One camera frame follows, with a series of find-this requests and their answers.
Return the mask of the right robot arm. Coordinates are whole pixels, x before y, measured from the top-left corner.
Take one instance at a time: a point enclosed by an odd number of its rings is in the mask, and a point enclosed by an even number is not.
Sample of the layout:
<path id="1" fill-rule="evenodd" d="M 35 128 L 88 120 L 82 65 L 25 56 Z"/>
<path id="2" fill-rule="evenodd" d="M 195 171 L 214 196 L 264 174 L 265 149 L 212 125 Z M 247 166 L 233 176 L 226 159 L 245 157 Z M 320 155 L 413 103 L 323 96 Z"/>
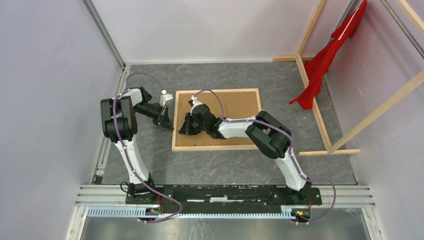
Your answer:
<path id="1" fill-rule="evenodd" d="M 178 132 L 186 136 L 205 132 L 216 140 L 249 138 L 262 154 L 275 160 L 289 188 L 289 199 L 302 204 L 309 198 L 312 184 L 295 157 L 292 134 L 268 112 L 238 119 L 216 117 L 206 104 L 197 104 L 186 113 Z"/>

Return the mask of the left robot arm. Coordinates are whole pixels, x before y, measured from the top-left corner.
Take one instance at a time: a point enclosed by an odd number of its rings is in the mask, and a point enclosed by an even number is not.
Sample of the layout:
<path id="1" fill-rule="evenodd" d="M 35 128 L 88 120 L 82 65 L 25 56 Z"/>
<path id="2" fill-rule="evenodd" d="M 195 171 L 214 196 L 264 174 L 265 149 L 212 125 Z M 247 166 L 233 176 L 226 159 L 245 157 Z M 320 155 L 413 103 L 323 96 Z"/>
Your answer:
<path id="1" fill-rule="evenodd" d="M 156 200 L 157 190 L 138 147 L 136 113 L 151 118 L 156 126 L 173 130 L 167 106 L 173 97 L 165 90 L 161 93 L 160 103 L 150 103 L 152 96 L 143 87 L 129 88 L 100 101 L 103 134 L 118 148 L 128 172 L 126 194 L 138 196 L 145 204 Z"/>

